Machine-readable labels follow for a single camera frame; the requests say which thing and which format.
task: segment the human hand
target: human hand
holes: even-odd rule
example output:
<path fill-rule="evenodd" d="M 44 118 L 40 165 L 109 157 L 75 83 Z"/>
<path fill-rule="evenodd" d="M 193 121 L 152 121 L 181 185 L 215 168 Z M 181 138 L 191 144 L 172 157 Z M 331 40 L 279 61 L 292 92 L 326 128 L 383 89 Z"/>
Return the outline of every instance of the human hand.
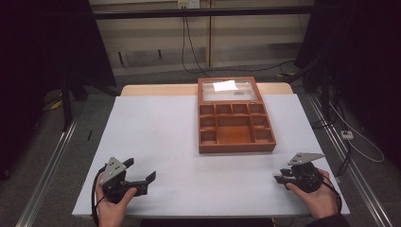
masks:
<path fill-rule="evenodd" d="M 328 184 L 331 184 L 328 181 L 328 172 L 319 168 L 318 170 L 323 175 L 324 181 Z M 287 183 L 287 188 L 295 195 L 300 197 L 304 203 L 306 203 L 307 208 L 309 209 L 313 218 L 326 218 L 334 216 L 338 213 L 336 194 L 323 184 L 317 191 L 312 193 L 306 193 L 293 183 Z"/>
<path fill-rule="evenodd" d="M 127 205 L 128 203 L 130 203 L 133 196 L 135 196 L 137 190 L 135 187 L 130 188 L 118 204 L 112 203 L 108 201 L 107 197 L 104 197 L 105 195 L 100 184 L 100 179 L 102 178 L 102 176 L 103 173 L 100 174 L 96 182 L 96 200 L 99 216 L 99 226 L 119 227 L 124 221 Z"/>

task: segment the black horizontal bar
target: black horizontal bar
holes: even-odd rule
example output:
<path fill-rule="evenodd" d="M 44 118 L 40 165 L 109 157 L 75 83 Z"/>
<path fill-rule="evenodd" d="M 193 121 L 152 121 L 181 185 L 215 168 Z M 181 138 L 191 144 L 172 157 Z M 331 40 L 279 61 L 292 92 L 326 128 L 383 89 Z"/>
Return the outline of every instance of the black horizontal bar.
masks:
<path fill-rule="evenodd" d="M 94 13 L 76 12 L 43 12 L 44 17 L 66 20 L 112 20 L 133 18 L 167 18 L 167 17 L 203 17 L 203 16 L 245 16 L 245 15 L 278 15 L 324 13 L 340 9 L 340 5 L 301 6 L 280 8 L 247 8 L 247 9 L 164 9 L 145 11 L 95 11 Z"/>

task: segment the white cable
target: white cable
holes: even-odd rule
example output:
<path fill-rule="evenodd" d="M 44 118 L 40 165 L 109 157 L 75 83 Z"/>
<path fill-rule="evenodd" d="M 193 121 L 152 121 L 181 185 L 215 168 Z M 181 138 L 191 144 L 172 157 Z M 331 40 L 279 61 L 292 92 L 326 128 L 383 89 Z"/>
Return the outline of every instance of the white cable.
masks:
<path fill-rule="evenodd" d="M 373 147 L 375 147 L 375 148 L 380 152 L 382 158 L 381 158 L 381 160 L 378 161 L 378 160 L 375 160 L 375 159 L 372 159 L 372 158 L 366 156 L 364 153 L 362 153 L 362 152 L 359 151 L 357 148 L 355 148 L 355 147 L 351 144 L 351 142 L 348 140 L 348 142 L 350 142 L 351 147 L 353 147 L 358 153 L 360 153 L 360 154 L 363 155 L 365 158 L 367 158 L 367 159 L 369 159 L 369 160 L 371 160 L 371 161 L 374 161 L 374 162 L 377 162 L 377 163 L 383 162 L 383 161 L 384 161 L 384 154 L 383 154 L 383 152 L 381 151 L 381 149 L 378 148 L 374 143 L 372 143 L 369 139 L 367 139 L 367 138 L 366 138 L 365 136 L 363 136 L 361 133 L 359 133 L 359 132 L 357 132 L 356 130 L 354 130 L 354 128 L 352 128 L 352 127 L 340 116 L 340 114 L 337 112 L 336 108 L 334 108 L 334 106 L 333 106 L 330 102 L 329 102 L 329 104 L 330 104 L 331 108 L 333 109 L 333 111 L 334 111 L 334 112 L 337 114 L 337 116 L 341 119 L 341 121 L 344 122 L 344 124 L 347 125 L 352 131 L 356 132 L 358 135 L 360 135 L 360 137 L 362 137 L 363 139 L 365 139 L 366 141 L 368 141 Z"/>

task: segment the table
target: table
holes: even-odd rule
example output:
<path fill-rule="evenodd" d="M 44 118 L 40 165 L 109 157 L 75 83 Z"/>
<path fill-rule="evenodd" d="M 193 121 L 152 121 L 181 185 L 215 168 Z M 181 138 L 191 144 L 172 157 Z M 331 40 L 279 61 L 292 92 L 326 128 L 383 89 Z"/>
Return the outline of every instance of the table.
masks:
<path fill-rule="evenodd" d="M 114 103 L 74 216 L 89 217 L 93 179 L 111 156 L 131 157 L 127 181 L 157 171 L 148 194 L 127 208 L 133 218 L 273 218 L 308 216 L 301 200 L 276 183 L 297 152 L 322 150 L 289 85 L 258 83 L 277 146 L 272 153 L 199 154 L 196 84 L 132 85 Z M 325 159 L 313 162 L 333 176 Z M 336 181 L 332 181 L 340 192 Z M 345 201 L 343 214 L 349 214 Z"/>

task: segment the transparent lid window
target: transparent lid window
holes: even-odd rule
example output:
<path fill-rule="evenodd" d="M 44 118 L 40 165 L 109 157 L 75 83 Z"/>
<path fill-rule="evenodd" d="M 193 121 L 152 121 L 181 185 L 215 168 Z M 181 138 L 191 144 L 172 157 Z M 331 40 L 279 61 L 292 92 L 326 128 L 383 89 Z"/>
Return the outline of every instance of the transparent lid window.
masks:
<path fill-rule="evenodd" d="M 203 101 L 257 99 L 249 79 L 206 80 L 202 89 Z"/>

